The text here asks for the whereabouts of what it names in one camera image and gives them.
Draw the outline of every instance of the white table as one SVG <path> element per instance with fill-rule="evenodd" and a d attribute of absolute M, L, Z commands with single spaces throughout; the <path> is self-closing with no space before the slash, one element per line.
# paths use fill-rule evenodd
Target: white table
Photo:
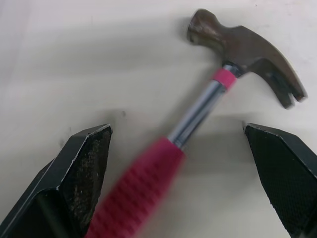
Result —
<path fill-rule="evenodd" d="M 289 237 L 241 121 L 294 133 L 317 152 L 315 0 L 1 1 L 0 220 L 72 134 L 111 123 L 105 195 L 175 125 L 220 64 L 183 39 L 198 8 L 274 44 L 309 98 L 285 110 L 257 75 L 239 79 L 189 142 L 186 164 L 139 236 Z"/>

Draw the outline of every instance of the hammer head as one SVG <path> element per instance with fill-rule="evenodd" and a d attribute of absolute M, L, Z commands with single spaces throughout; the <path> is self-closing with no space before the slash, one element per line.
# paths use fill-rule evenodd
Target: hammer head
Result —
<path fill-rule="evenodd" d="M 258 74 L 269 84 L 285 108 L 293 105 L 291 94 L 297 101 L 307 97 L 282 53 L 263 37 L 243 26 L 225 27 L 214 14 L 200 9 L 189 24 L 187 38 L 194 44 L 213 48 L 221 55 L 223 63 L 234 64 L 241 74 Z"/>

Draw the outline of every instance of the black metal jaw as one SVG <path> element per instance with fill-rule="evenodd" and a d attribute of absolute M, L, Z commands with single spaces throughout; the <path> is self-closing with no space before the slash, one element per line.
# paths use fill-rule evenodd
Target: black metal jaw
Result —
<path fill-rule="evenodd" d="M 262 186 L 292 238 L 317 237 L 317 156 L 297 136 L 246 124 Z"/>
<path fill-rule="evenodd" d="M 0 225 L 0 238 L 82 238 L 95 210 L 112 130 L 101 125 L 70 137 Z"/>

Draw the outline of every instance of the pink rubber grip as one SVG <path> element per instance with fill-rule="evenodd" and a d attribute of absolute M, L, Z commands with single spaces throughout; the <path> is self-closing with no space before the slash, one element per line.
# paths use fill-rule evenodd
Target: pink rubber grip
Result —
<path fill-rule="evenodd" d="M 142 153 L 95 211 L 86 238 L 130 238 L 166 194 L 184 153 L 162 138 Z"/>
<path fill-rule="evenodd" d="M 229 90 L 236 81 L 236 77 L 229 70 L 224 68 L 219 69 L 212 79 L 221 83 L 227 90 Z"/>

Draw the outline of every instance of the metal handle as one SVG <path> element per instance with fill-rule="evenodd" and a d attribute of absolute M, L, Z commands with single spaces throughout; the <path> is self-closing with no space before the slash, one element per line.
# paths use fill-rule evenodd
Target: metal handle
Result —
<path fill-rule="evenodd" d="M 167 137 L 177 147 L 182 148 L 195 129 L 215 107 L 216 102 L 223 96 L 228 87 L 234 82 L 235 77 L 230 71 L 234 70 L 230 65 L 225 65 L 219 72 L 226 71 L 225 76 L 212 80 L 207 89 L 198 98 L 196 103 L 187 112 L 172 133 Z"/>

